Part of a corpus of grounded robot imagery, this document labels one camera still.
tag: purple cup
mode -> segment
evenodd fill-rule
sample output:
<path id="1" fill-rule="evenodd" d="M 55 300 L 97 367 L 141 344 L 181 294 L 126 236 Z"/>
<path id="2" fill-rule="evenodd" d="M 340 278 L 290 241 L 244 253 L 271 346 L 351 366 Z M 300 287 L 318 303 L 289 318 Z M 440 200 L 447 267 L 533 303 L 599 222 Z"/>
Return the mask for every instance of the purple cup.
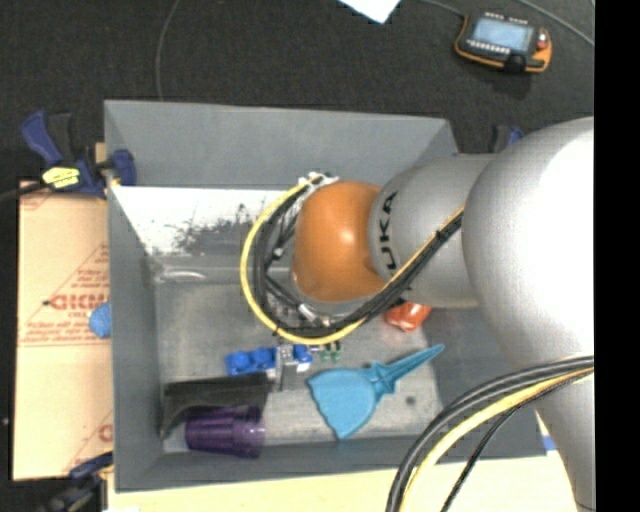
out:
<path id="1" fill-rule="evenodd" d="M 217 407 L 193 411 L 185 440 L 190 450 L 256 458 L 262 451 L 265 425 L 256 406 Z"/>

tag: orange object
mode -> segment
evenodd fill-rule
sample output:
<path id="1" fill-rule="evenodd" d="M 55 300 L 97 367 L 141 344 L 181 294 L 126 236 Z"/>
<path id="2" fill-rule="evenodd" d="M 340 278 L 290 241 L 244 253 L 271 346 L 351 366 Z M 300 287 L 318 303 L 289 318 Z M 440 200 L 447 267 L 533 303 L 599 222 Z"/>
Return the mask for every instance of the orange object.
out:
<path id="1" fill-rule="evenodd" d="M 389 309 L 384 314 L 388 324 L 399 327 L 403 331 L 415 331 L 431 313 L 431 306 L 423 306 L 415 302 L 405 302 L 400 306 Z"/>
<path id="2" fill-rule="evenodd" d="M 314 192 L 296 224 L 293 280 L 322 302 L 375 295 L 384 286 L 369 254 L 369 212 L 380 187 L 340 181 Z"/>

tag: black cable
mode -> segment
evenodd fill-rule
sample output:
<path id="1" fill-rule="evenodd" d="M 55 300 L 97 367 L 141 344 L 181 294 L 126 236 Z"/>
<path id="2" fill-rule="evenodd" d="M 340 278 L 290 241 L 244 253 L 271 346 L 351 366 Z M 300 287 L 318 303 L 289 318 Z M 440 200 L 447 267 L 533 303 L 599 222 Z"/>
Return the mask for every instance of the black cable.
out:
<path id="1" fill-rule="evenodd" d="M 261 226 L 260 232 L 256 237 L 253 253 L 254 296 L 262 306 L 263 312 L 272 322 L 281 326 L 281 328 L 303 337 L 324 337 L 363 319 L 365 322 L 368 322 L 377 315 L 386 311 L 392 304 L 397 303 L 400 296 L 406 292 L 413 279 L 424 268 L 429 259 L 462 225 L 462 212 L 460 212 L 449 221 L 447 226 L 437 232 L 437 236 L 434 237 L 434 239 L 422 250 L 421 254 L 403 272 L 403 275 L 396 278 L 390 286 L 386 287 L 382 292 L 356 308 L 355 311 L 342 316 L 338 320 L 334 320 L 330 325 L 315 326 L 309 325 L 309 322 L 307 322 L 300 326 L 292 326 L 288 325 L 283 319 L 277 317 L 267 300 L 269 287 L 265 285 L 265 281 L 267 272 L 273 261 L 273 255 L 269 252 L 268 248 L 275 230 L 280 227 L 282 233 L 282 222 L 284 222 L 284 217 L 288 213 L 289 209 L 295 204 L 297 199 L 305 193 L 307 188 L 308 187 L 305 187 L 276 208 L 269 220 Z M 289 229 L 284 230 L 286 233 L 286 239 L 283 240 L 281 235 L 281 237 L 279 237 L 280 239 L 276 241 L 276 247 L 282 247 L 282 245 L 288 241 L 291 236 L 293 236 L 294 230 L 292 228 L 294 224 L 295 222 L 292 221 Z"/>
<path id="2" fill-rule="evenodd" d="M 425 447 L 450 422 L 465 414 L 468 416 L 469 411 L 480 404 L 496 400 L 501 396 L 519 391 L 549 378 L 564 375 L 567 372 L 593 368 L 593 364 L 593 356 L 585 356 L 513 372 L 481 384 L 451 402 L 431 421 L 405 455 L 391 485 L 386 511 L 397 512 L 399 510 L 411 473 L 426 455 Z"/>
<path id="3" fill-rule="evenodd" d="M 444 504 L 442 505 L 440 512 L 447 512 L 451 508 L 451 505 L 453 504 L 453 500 L 456 498 L 456 496 L 460 492 L 460 489 L 462 488 L 462 485 L 471 474 L 471 470 L 474 468 L 476 462 L 478 462 L 478 459 L 480 458 L 482 451 L 486 448 L 487 444 L 489 444 L 489 441 L 491 441 L 493 436 L 516 412 L 532 404 L 533 402 L 536 402 L 537 400 L 540 400 L 541 398 L 557 391 L 560 388 L 564 388 L 570 384 L 573 384 L 575 381 L 583 377 L 584 375 L 577 375 L 575 377 L 571 377 L 567 379 L 566 381 L 554 384 L 550 386 L 548 389 L 545 389 L 540 391 L 539 393 L 536 393 L 534 396 L 524 400 L 522 403 L 517 404 L 512 408 L 508 409 L 507 411 L 503 412 L 502 414 L 500 414 L 499 418 L 494 422 L 491 428 L 487 431 L 487 433 L 484 435 L 480 443 L 478 443 L 478 446 L 476 447 L 476 449 L 473 451 L 473 453 L 469 457 L 469 460 L 467 461 L 467 464 L 462 470 L 462 473 L 460 473 L 460 475 L 458 476 L 458 479 L 453 484 L 453 487 L 449 495 L 447 496 L 447 499 L 445 500 Z"/>
<path id="4" fill-rule="evenodd" d="M 500 418 L 498 418 L 494 422 L 494 424 L 491 425 L 491 428 L 487 431 L 487 433 L 484 435 L 480 443 L 478 443 L 478 446 L 476 447 L 474 452 L 469 457 L 469 460 L 467 461 L 467 464 L 462 470 L 462 473 L 460 473 L 460 476 L 458 476 L 456 483 L 453 484 L 453 487 L 451 488 L 451 491 L 449 492 L 447 499 L 442 505 L 440 512 L 447 512 L 451 508 L 451 505 L 453 504 L 453 500 L 456 498 L 456 496 L 460 492 L 460 489 L 462 488 L 462 484 L 464 484 L 464 482 L 467 480 L 467 478 L 471 474 L 471 470 L 473 469 L 476 462 L 480 458 L 482 451 L 485 449 L 487 444 L 489 444 L 489 441 L 491 441 L 491 439 L 498 432 L 498 430 L 500 430 L 500 428 L 507 422 L 507 420 L 516 413 L 516 410 L 517 409 L 515 409 L 514 407 L 502 413 L 500 415 Z"/>
<path id="5" fill-rule="evenodd" d="M 32 183 L 30 185 L 25 185 L 13 190 L 7 190 L 6 192 L 0 193 L 0 203 L 9 201 L 11 199 L 18 199 L 19 197 L 22 197 L 31 192 L 37 192 L 38 190 L 46 188 L 46 186 L 47 185 L 45 185 L 44 183 Z"/>
<path id="6" fill-rule="evenodd" d="M 300 305 L 300 301 L 288 290 L 286 290 L 280 283 L 278 283 L 275 279 L 270 276 L 266 276 L 267 279 L 267 290 L 273 295 L 278 296 L 278 298 L 289 307 L 297 309 Z"/>
<path id="7" fill-rule="evenodd" d="M 156 45 L 156 58 L 155 58 L 155 78 L 156 78 L 156 94 L 160 101 L 164 101 L 164 95 L 162 94 L 162 77 L 161 77 L 161 69 L 160 69 L 160 61 L 162 59 L 162 47 L 164 46 L 164 38 L 167 35 L 167 31 L 169 30 L 169 25 L 171 24 L 171 20 L 173 19 L 173 15 L 180 5 L 182 0 L 176 0 L 169 11 L 169 15 L 162 26 L 162 31 L 160 32 L 160 37 L 158 38 L 158 44 Z"/>
<path id="8" fill-rule="evenodd" d="M 462 19 L 464 19 L 464 17 L 465 17 L 464 14 L 462 14 L 455 7 L 451 7 L 450 5 L 440 3 L 437 0 L 418 0 L 418 1 L 422 2 L 423 4 L 435 5 L 436 7 L 440 7 L 441 9 L 444 9 L 445 11 L 449 11 L 449 12 L 455 14 L 456 16 L 461 17 Z"/>

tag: black carpet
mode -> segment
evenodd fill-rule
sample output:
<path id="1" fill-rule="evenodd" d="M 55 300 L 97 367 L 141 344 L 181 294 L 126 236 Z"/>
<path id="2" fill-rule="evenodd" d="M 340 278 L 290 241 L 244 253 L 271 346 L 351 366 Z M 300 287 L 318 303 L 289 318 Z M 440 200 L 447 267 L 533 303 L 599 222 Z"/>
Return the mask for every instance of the black carpet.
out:
<path id="1" fill-rule="evenodd" d="M 467 12 L 474 0 L 441 0 Z M 589 0 L 533 0 L 593 37 Z M 402 0 L 384 25 L 334 0 L 9 1 L 0 7 L 0 192 L 37 176 L 21 138 L 32 112 L 70 111 L 77 145 L 102 140 L 105 98 L 410 113 L 452 123 L 461 151 L 489 151 L 493 128 L 525 133 L 594 114 L 594 50 L 556 21 L 514 0 L 482 8 L 543 25 L 554 44 L 541 75 L 507 75 L 458 57 L 460 20 Z M 15 370 L 16 212 L 0 205 L 0 511 L 29 511 L 66 482 L 10 482 Z"/>

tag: black plastic object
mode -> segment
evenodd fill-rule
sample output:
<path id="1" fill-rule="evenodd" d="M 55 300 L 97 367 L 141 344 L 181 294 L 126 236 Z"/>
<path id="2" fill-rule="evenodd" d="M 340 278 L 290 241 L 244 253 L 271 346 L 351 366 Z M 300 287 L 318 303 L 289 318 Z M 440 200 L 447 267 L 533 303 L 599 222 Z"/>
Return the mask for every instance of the black plastic object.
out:
<path id="1" fill-rule="evenodd" d="M 45 119 L 45 129 L 48 130 L 52 143 L 60 151 L 62 162 L 67 163 L 73 163 L 78 153 L 72 144 L 71 119 L 70 112 L 53 114 Z"/>
<path id="2" fill-rule="evenodd" d="M 189 409 L 244 405 L 263 411 L 271 386 L 265 372 L 166 384 L 160 438 L 165 439 Z"/>
<path id="3" fill-rule="evenodd" d="M 523 55 L 509 55 L 504 62 L 504 70 L 507 73 L 524 73 L 526 70 L 526 59 Z"/>

